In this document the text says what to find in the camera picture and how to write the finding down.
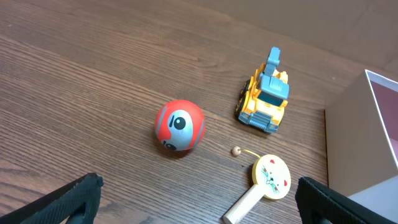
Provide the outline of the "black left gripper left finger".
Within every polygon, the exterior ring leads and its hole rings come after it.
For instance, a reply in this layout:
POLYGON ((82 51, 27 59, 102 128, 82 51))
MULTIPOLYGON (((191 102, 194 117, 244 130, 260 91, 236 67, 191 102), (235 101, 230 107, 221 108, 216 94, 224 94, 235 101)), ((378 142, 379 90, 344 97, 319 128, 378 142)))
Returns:
POLYGON ((1 217, 1 223, 93 224, 99 209, 103 178, 89 173, 1 217))

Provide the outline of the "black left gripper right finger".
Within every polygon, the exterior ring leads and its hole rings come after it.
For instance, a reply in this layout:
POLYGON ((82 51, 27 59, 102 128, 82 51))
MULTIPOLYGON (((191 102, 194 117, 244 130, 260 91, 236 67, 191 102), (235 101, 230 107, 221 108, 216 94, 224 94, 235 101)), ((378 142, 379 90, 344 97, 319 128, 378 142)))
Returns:
POLYGON ((394 224, 310 177, 298 180, 295 200, 303 224, 394 224))

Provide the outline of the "yellow wooden rattle drum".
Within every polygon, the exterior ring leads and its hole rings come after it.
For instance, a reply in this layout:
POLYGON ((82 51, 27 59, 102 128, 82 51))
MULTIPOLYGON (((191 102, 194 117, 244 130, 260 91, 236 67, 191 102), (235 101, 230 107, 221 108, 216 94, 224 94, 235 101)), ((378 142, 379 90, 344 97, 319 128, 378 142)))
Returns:
POLYGON ((278 156, 255 152, 238 146, 231 150, 238 156, 248 152, 257 156, 252 167, 252 187, 224 214, 223 221, 228 224, 239 223, 262 198, 279 200, 284 198, 291 186, 291 176, 287 164, 278 156))

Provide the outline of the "red silver toy ball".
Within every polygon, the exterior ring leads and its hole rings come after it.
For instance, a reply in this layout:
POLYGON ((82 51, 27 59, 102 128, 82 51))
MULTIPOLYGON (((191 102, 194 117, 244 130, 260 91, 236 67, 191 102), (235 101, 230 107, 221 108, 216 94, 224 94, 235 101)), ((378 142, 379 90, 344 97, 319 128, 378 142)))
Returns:
POLYGON ((205 116, 191 101, 173 100, 157 113, 154 130, 163 147, 172 151, 191 150, 205 134, 205 116))

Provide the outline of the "yellow blue toy excavator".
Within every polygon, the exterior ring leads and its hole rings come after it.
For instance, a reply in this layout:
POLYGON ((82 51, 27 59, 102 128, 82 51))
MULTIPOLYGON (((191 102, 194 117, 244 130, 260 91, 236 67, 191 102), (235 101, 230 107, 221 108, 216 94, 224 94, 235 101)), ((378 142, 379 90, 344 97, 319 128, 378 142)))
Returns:
POLYGON ((272 47, 266 63, 258 68, 241 89, 236 119, 265 133, 276 133, 288 104, 290 86, 287 72, 280 72, 280 49, 272 47))

